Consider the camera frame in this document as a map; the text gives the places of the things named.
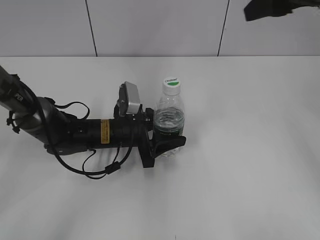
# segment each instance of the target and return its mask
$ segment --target white wall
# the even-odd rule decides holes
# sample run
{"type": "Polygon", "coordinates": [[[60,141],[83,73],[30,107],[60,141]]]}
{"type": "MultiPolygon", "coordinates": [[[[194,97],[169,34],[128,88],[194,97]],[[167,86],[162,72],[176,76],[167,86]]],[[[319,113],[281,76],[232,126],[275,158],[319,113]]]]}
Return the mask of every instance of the white wall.
{"type": "Polygon", "coordinates": [[[90,0],[99,56],[216,56],[227,0],[90,0]]]}
{"type": "MultiPolygon", "coordinates": [[[[220,56],[320,55],[320,10],[246,22],[230,0],[220,56]]],[[[88,0],[97,55],[216,56],[228,0],[88,0]]],[[[0,57],[95,56],[85,0],[2,0],[0,57]]]]}
{"type": "Polygon", "coordinates": [[[0,56],[94,56],[84,0],[1,0],[0,56]]]}

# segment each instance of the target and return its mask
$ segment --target water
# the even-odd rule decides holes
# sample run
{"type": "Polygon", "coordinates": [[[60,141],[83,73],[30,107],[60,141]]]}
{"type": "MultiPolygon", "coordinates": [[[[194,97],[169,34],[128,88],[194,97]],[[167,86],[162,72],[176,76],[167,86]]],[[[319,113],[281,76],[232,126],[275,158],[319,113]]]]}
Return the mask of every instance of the water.
{"type": "MultiPolygon", "coordinates": [[[[169,139],[171,136],[181,136],[185,125],[185,114],[177,107],[168,107],[155,111],[154,133],[158,140],[169,139]]],[[[162,154],[164,157],[173,156],[179,148],[167,151],[162,154]]]]}

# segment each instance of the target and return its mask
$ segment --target bottle cap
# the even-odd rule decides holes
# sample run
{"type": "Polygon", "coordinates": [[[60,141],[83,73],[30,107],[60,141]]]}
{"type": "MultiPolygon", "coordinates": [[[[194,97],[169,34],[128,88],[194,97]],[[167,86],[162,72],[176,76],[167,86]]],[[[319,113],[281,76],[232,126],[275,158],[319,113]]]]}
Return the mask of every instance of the bottle cap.
{"type": "Polygon", "coordinates": [[[163,80],[162,91],[166,95],[178,95],[180,93],[181,82],[177,77],[166,77],[163,80]]]}

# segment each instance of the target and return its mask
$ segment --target white table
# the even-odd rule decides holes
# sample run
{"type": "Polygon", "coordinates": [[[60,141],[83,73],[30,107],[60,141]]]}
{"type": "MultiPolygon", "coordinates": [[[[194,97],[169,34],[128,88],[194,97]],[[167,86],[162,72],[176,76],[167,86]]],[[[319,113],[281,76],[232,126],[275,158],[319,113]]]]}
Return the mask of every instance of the white table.
{"type": "MultiPolygon", "coordinates": [[[[15,134],[0,108],[1,240],[320,239],[320,57],[14,57],[0,65],[38,96],[88,104],[90,118],[112,118],[124,81],[153,107],[162,79],[178,76],[187,137],[175,159],[143,169],[134,149],[121,170],[90,180],[15,134]]],[[[64,159],[80,168],[89,154],[64,159]]],[[[88,169],[114,154],[99,151],[88,169]]]]}

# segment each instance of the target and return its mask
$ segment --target yellow warning label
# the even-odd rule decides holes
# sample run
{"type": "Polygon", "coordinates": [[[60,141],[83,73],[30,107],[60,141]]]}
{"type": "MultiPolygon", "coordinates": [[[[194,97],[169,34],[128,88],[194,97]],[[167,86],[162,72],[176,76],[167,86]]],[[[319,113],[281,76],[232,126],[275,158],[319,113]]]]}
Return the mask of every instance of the yellow warning label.
{"type": "Polygon", "coordinates": [[[110,124],[109,119],[101,119],[101,144],[110,143],[110,124]]]}

